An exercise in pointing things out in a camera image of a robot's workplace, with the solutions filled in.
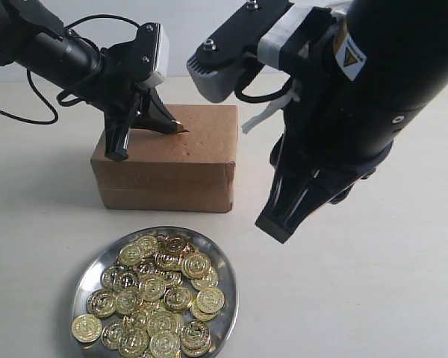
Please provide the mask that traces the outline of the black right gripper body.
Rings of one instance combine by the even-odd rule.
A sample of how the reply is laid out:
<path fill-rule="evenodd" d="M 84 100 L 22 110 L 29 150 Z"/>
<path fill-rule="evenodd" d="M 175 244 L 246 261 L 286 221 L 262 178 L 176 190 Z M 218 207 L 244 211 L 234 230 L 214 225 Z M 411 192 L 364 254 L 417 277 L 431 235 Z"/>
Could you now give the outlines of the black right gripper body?
<path fill-rule="evenodd" d="M 386 76 L 291 79 L 298 98 L 284 107 L 272 150 L 270 205 L 322 205 L 377 167 L 392 143 Z"/>

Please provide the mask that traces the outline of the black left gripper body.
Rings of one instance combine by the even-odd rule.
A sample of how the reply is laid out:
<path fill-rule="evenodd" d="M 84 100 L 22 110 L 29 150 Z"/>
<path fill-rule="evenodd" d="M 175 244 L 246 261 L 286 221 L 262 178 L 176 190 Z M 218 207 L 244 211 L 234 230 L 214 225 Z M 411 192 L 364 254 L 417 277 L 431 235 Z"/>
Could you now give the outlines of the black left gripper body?
<path fill-rule="evenodd" d="M 68 86 L 57 96 L 64 107 L 81 101 L 110 117 L 124 119 L 137 108 L 158 100 L 155 87 L 161 83 L 161 24 L 147 22 L 137 27 L 135 38 L 99 50 L 99 64 L 91 74 Z"/>

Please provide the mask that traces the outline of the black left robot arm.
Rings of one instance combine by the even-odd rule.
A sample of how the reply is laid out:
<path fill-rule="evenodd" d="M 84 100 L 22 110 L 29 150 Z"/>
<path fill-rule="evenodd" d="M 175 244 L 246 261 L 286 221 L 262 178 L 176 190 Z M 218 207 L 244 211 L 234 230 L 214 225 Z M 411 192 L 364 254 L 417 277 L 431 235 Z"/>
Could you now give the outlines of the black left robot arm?
<path fill-rule="evenodd" d="M 0 66 L 17 63 L 28 81 L 36 74 L 61 89 L 62 107 L 88 104 L 104 115 L 105 156 L 128 157 L 128 134 L 143 129 L 162 134 L 176 123 L 156 91 L 165 78 L 166 50 L 162 26 L 139 24 L 115 16 L 136 28 L 134 39 L 99 48 L 75 26 L 102 15 L 85 16 L 65 25 L 41 1 L 0 1 Z"/>

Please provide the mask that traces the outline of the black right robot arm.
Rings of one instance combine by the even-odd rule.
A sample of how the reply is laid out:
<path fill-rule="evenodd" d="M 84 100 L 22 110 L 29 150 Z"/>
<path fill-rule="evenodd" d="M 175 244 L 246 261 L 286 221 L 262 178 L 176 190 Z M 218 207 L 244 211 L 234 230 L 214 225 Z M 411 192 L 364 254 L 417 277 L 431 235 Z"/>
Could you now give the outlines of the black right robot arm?
<path fill-rule="evenodd" d="M 344 200 L 448 85 L 448 1 L 245 1 L 187 62 L 209 102 L 281 110 L 256 225 L 279 242 Z"/>

